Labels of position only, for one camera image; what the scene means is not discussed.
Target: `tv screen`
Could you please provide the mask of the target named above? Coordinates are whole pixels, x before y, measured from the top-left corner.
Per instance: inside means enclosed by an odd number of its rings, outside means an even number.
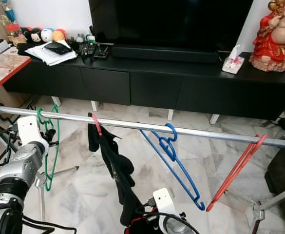
[[[97,42],[230,51],[252,0],[89,0]]]

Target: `cabinet leg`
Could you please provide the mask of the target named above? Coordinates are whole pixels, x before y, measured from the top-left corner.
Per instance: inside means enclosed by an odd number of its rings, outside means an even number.
[[[51,96],[51,98],[53,99],[54,104],[56,104],[57,106],[61,106],[61,101],[58,97]]]
[[[92,108],[93,111],[97,112],[98,111],[98,102],[97,101],[91,101],[92,102]]]
[[[168,110],[168,117],[167,117],[168,121],[172,121],[172,115],[173,115],[173,110]]]
[[[220,115],[217,115],[217,114],[213,114],[209,120],[210,124],[215,124],[218,120]]]

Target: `soundbar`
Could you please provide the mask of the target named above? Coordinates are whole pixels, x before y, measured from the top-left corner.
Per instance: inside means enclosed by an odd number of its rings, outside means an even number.
[[[152,59],[201,63],[216,63],[219,59],[219,55],[216,52],[206,52],[183,48],[122,44],[115,44],[112,47],[112,55],[114,57],[133,59]]]

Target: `black tv cabinet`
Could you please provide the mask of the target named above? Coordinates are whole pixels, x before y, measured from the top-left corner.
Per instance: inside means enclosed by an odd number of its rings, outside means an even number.
[[[10,78],[7,91],[220,115],[276,119],[285,109],[285,72],[248,62],[238,74],[216,64],[76,58],[49,67],[39,59]]]

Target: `red hanger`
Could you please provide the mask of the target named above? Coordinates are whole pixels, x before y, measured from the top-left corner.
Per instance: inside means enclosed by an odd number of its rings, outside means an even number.
[[[96,116],[94,114],[92,114],[92,118],[94,119],[95,121],[95,127],[97,128],[97,131],[99,133],[99,136],[102,136],[102,133],[101,133],[101,128],[100,128],[100,124],[96,118]]]
[[[248,147],[246,148],[242,156],[239,158],[237,163],[234,165],[229,175],[227,176],[227,178],[225,179],[225,181],[223,182],[223,184],[220,186],[219,190],[215,194],[214,198],[210,202],[209,206],[206,209],[207,212],[209,212],[213,208],[214,203],[216,203],[220,199],[222,194],[226,191],[226,189],[230,186],[233,180],[237,177],[237,175],[240,173],[243,167],[247,164],[247,162],[250,160],[253,154],[262,145],[266,137],[267,135],[264,134],[257,143],[248,145]]]

